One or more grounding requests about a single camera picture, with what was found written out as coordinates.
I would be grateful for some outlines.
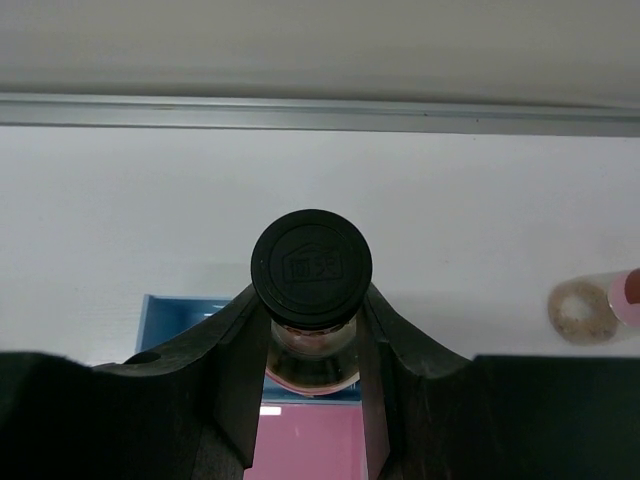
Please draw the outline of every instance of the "metal edge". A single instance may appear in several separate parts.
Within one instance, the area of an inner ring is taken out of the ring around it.
[[[639,137],[640,109],[0,93],[0,125]]]

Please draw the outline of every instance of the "black cap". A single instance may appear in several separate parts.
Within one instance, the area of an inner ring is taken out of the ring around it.
[[[371,283],[371,252],[352,223],[324,210],[272,223],[251,256],[251,279],[273,319],[300,330],[347,322]]]

